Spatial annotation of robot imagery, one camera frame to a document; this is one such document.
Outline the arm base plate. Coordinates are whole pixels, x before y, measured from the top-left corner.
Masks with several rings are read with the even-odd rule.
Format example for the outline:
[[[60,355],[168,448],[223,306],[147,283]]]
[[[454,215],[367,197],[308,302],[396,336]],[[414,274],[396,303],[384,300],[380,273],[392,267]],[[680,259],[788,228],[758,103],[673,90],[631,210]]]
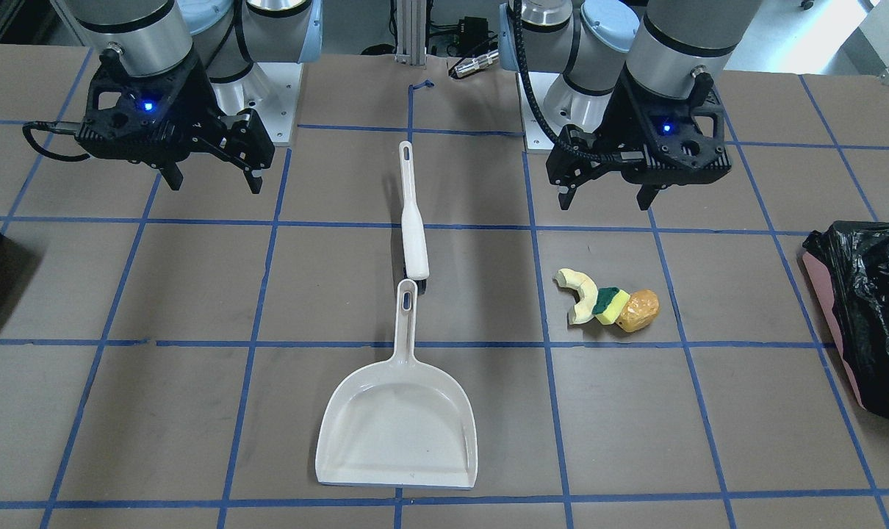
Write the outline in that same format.
[[[253,109],[273,145],[287,147],[295,127],[301,74],[303,64],[299,63],[256,63],[242,78],[214,83],[212,87],[224,113],[231,116]]]
[[[526,151],[529,154],[549,154],[552,141],[539,126],[528,103],[521,75],[517,75],[519,110],[524,125]],[[613,93],[586,95],[570,87],[559,73],[530,73],[530,84],[536,105],[553,133],[559,134],[565,125],[574,124],[592,133],[602,123],[607,104]]]

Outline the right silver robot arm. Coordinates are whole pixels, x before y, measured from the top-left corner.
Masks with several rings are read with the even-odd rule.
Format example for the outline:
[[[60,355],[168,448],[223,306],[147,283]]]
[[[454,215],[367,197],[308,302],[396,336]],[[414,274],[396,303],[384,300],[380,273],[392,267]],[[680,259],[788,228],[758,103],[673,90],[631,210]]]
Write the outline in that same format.
[[[289,141],[293,107],[266,65],[314,62],[320,1],[68,1],[98,51],[79,123],[83,158],[158,170],[172,190],[200,153],[235,165],[253,194]]]

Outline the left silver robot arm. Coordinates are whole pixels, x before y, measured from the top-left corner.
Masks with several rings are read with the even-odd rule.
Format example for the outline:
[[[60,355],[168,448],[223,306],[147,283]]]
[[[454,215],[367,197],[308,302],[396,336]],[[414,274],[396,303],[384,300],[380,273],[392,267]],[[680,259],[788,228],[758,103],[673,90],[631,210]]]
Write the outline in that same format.
[[[716,81],[757,1],[509,1],[501,66],[545,134],[563,210],[583,184],[618,172],[647,210],[673,185],[731,170]]]

